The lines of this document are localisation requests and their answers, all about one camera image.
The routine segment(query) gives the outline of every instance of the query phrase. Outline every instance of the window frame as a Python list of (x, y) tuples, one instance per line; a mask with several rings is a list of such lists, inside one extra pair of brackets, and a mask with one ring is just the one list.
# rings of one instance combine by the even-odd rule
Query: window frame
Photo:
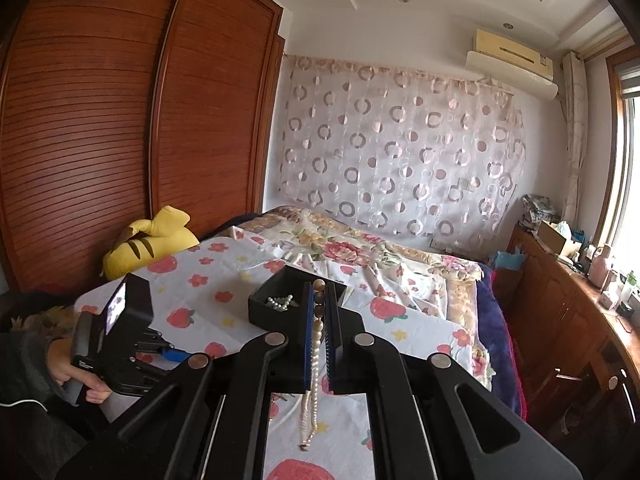
[(593, 241), (597, 242), (597, 245), (615, 243), (620, 221), (626, 209), (630, 183), (628, 177), (633, 161), (633, 132), (632, 128), (627, 127), (629, 110), (622, 98), (622, 88), (616, 68), (636, 58), (640, 58), (640, 48), (633, 45), (606, 59), (611, 96), (611, 152), (607, 187), (593, 236)]

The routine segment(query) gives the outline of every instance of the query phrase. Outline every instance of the pikachu tail plush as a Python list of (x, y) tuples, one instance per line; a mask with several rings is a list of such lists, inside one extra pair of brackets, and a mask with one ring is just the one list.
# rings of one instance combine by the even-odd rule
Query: pikachu tail plush
[(184, 211), (166, 205), (153, 220), (132, 222), (104, 255), (102, 273), (108, 280), (117, 280), (128, 272), (197, 245), (198, 239), (185, 227), (190, 219)]

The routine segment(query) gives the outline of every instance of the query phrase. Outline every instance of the small screen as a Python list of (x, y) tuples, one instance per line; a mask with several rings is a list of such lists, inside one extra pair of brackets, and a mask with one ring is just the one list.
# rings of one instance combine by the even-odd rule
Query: small screen
[(116, 323), (120, 314), (124, 310), (125, 306), (125, 291), (126, 291), (126, 280), (122, 280), (122, 283), (118, 286), (115, 294), (111, 298), (111, 301), (107, 304), (107, 324), (104, 331), (108, 334), (109, 330)]

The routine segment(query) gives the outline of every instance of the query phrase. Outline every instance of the black mount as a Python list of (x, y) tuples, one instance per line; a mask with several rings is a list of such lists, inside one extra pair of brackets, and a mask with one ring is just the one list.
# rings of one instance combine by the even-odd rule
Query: black mount
[[(310, 308), (303, 298), (301, 319)], [(330, 388), (367, 396), (378, 480), (582, 478), (448, 355), (418, 359), (364, 332), (359, 314), (336, 305), (330, 282), (324, 322)], [(192, 355), (56, 478), (262, 480), (271, 394), (305, 386), (303, 326), (215, 361)]]

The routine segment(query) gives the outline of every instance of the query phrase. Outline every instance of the circle pattern curtain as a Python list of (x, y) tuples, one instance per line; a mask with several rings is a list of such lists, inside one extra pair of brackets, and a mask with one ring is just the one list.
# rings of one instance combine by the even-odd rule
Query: circle pattern curtain
[(289, 57), (280, 193), (353, 226), (481, 254), (525, 160), (511, 93), (421, 70)]

